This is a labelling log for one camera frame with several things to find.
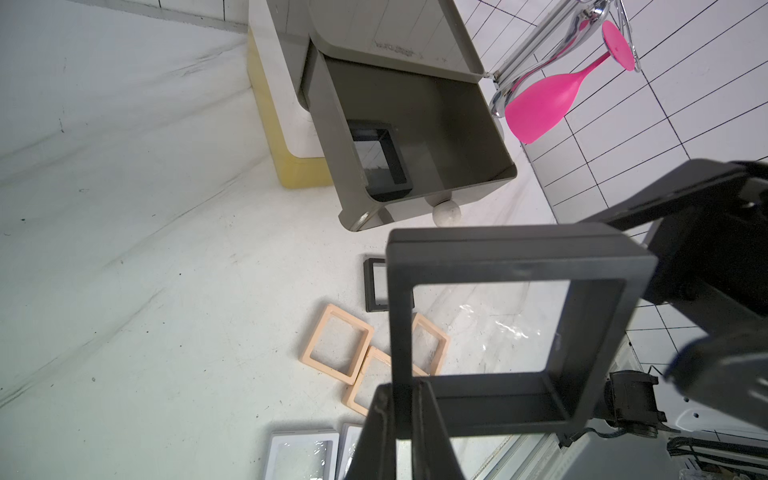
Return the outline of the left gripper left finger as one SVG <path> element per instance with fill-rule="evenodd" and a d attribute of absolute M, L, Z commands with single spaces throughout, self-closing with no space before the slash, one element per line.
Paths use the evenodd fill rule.
<path fill-rule="evenodd" d="M 392 384 L 381 384 L 375 390 L 345 479 L 394 480 L 396 467 L 396 424 Z"/>

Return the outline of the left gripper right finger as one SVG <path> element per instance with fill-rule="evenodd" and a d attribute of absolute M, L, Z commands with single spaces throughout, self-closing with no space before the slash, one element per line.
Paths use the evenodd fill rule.
<path fill-rule="evenodd" d="M 426 381 L 413 386 L 413 478 L 465 479 L 434 392 Z"/>

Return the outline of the peach brooch box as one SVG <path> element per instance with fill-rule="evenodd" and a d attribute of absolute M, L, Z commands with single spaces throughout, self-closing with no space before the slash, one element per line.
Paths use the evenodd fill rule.
<path fill-rule="evenodd" d="M 367 416 L 375 390 L 379 385 L 391 381 L 391 357 L 371 346 L 366 352 L 356 380 L 345 390 L 342 403 L 354 412 Z"/>
<path fill-rule="evenodd" d="M 451 338 L 441 328 L 416 313 L 412 323 L 414 372 L 419 376 L 441 373 Z"/>
<path fill-rule="evenodd" d="M 375 329 L 334 304 L 322 311 L 299 356 L 299 361 L 346 385 L 352 385 L 362 368 Z"/>

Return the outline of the black brooch box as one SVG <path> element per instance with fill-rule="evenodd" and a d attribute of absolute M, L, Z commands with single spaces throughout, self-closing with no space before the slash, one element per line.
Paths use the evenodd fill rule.
<path fill-rule="evenodd" d="M 363 262 L 365 310 L 369 313 L 388 310 L 386 261 L 370 257 Z"/>
<path fill-rule="evenodd" d="M 367 120 L 349 120 L 348 127 L 368 195 L 379 202 L 406 197 L 413 189 L 413 182 L 393 127 Z"/>
<path fill-rule="evenodd" d="M 451 437 L 538 433 L 571 283 L 550 225 L 396 229 L 385 257 L 396 434 L 413 438 L 413 386 L 430 384 Z M 451 338 L 441 373 L 414 372 L 412 323 Z"/>

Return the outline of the three-tier drawer cabinet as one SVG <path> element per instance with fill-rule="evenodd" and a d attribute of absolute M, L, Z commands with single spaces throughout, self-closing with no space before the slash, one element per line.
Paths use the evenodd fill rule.
<path fill-rule="evenodd" d="M 252 1 L 249 75 L 280 182 L 333 186 L 349 231 L 478 201 L 517 169 L 480 88 L 482 62 L 451 1 Z M 349 120 L 391 125 L 413 182 L 379 202 Z"/>

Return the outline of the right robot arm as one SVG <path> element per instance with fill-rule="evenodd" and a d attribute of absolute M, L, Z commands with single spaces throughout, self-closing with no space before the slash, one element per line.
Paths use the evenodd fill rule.
<path fill-rule="evenodd" d="M 688 161 L 584 222 L 555 225 L 550 259 L 571 283 L 547 369 L 556 393 L 537 430 L 570 435 L 590 418 L 657 430 L 651 377 L 611 374 L 638 300 L 702 329 L 664 377 L 695 402 L 767 425 L 767 167 Z"/>

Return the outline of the white brooch box right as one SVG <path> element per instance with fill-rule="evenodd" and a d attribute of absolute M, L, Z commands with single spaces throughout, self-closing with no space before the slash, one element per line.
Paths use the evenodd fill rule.
<path fill-rule="evenodd" d="M 352 423 L 344 423 L 339 438 L 337 456 L 338 480 L 344 480 L 351 466 L 352 459 L 362 433 L 363 426 Z"/>

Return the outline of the white brooch box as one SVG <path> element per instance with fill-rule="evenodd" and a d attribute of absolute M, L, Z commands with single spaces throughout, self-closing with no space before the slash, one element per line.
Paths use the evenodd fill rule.
<path fill-rule="evenodd" d="M 339 438 L 337 456 L 338 480 L 344 480 L 351 466 L 352 459 L 362 433 L 363 426 L 352 423 L 344 423 Z"/>
<path fill-rule="evenodd" d="M 334 480 L 339 440 L 335 430 L 274 432 L 263 478 Z"/>

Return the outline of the white brooch box left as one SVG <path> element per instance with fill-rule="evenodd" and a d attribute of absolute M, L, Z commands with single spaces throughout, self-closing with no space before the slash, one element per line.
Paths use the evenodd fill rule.
<path fill-rule="evenodd" d="M 339 440 L 335 430 L 274 432 L 263 478 L 334 480 Z"/>

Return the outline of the peach brooch box top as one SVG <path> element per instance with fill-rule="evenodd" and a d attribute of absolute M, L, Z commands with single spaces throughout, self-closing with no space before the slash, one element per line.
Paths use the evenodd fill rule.
<path fill-rule="evenodd" d="M 375 329 L 334 304 L 322 311 L 299 356 L 299 361 L 346 385 L 352 385 L 362 368 Z"/>

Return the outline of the pink plastic goblet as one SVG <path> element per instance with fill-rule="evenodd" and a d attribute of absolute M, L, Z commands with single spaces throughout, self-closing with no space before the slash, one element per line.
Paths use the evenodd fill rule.
<path fill-rule="evenodd" d="M 507 125 L 521 143 L 534 143 L 563 120 L 583 81 L 608 58 L 626 71 L 637 69 L 634 50 L 622 31 L 608 20 L 601 31 L 606 51 L 598 59 L 578 72 L 546 77 L 506 105 Z"/>

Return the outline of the chrome glass rack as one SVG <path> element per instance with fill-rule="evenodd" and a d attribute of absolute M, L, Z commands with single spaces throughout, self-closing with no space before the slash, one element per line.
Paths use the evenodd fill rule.
<path fill-rule="evenodd" d="M 639 71 L 640 57 L 632 38 L 626 6 L 615 1 L 561 1 L 550 11 L 521 46 L 488 76 L 496 91 L 489 102 L 492 116 L 502 118 L 506 105 L 522 90 L 534 73 L 563 59 L 600 31 L 610 12 L 615 11 L 618 28 L 627 41 Z"/>

